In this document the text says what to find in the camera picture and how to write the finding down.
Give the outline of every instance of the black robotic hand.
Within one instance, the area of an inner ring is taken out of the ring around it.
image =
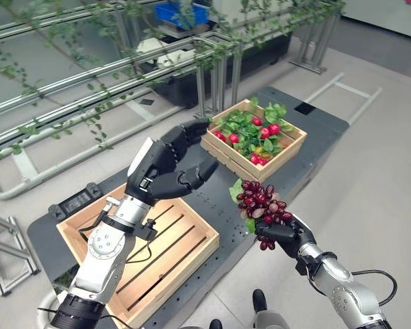
[[[147,140],[128,172],[126,194],[153,206],[159,199],[189,194],[210,178],[218,162],[209,157],[185,171],[175,171],[187,149],[201,141],[209,119],[192,120],[174,127],[160,140]]]
[[[276,240],[288,256],[295,259],[301,246],[316,243],[309,227],[295,215],[286,225],[259,221],[256,223],[256,234]]]

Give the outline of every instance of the robotic hand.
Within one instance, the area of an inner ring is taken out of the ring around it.
[[[208,119],[178,125],[160,140],[148,138],[128,170],[125,197],[107,198],[95,228],[88,238],[87,255],[46,329],[93,329],[122,277],[136,236],[150,241],[157,231],[155,222],[142,224],[159,199],[182,197],[199,188],[218,166],[213,158],[186,171],[174,171],[188,147],[198,143],[209,125]],[[116,206],[114,215],[110,209]]]
[[[373,292],[357,283],[335,254],[323,252],[316,245],[312,232],[300,218],[293,215],[287,226],[258,222],[256,234],[275,239],[288,256],[297,260],[295,269],[329,298],[348,328],[391,329]]]

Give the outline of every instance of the person's foot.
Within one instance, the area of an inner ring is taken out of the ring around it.
[[[222,329],[222,323],[218,319],[212,320],[208,329]]]
[[[266,298],[263,294],[263,291],[256,289],[253,291],[253,306],[254,312],[259,313],[261,310],[267,310],[268,306],[266,305]]]

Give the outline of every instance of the wooden crate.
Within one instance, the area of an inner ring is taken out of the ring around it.
[[[120,199],[124,190],[122,185],[106,196]],[[92,224],[104,206],[102,197],[57,225],[79,264],[85,258],[87,243],[77,230]],[[155,219],[158,231],[149,244],[152,257],[146,262],[126,264],[116,293],[106,306],[110,314],[133,328],[141,327],[219,247],[218,232],[180,198],[159,201],[147,218]],[[146,242],[136,239],[128,260],[148,255]]]
[[[244,99],[240,103],[213,117],[212,124],[207,133],[203,135],[201,146],[240,178],[257,180],[262,183],[298,153],[307,134],[286,121],[287,124],[294,127],[294,130],[290,132],[280,132],[279,138],[277,139],[277,142],[282,144],[285,149],[266,165],[254,165],[227,143],[224,143],[213,135],[213,133],[219,129],[215,122],[220,118],[225,118],[232,110],[236,109],[240,111],[250,111],[258,117],[263,117],[263,108],[258,106],[255,110],[252,110],[251,102],[248,99]]]

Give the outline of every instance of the bunch of grapes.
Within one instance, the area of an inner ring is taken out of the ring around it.
[[[260,186],[259,182],[245,180],[242,182],[243,193],[236,199],[239,201],[238,207],[242,210],[244,217],[253,218],[255,221],[263,221],[270,225],[277,223],[286,225],[292,214],[285,211],[286,202],[280,200],[279,193],[276,193],[274,186],[268,185],[266,188]],[[274,239],[266,236],[258,236],[260,249],[275,249]]]

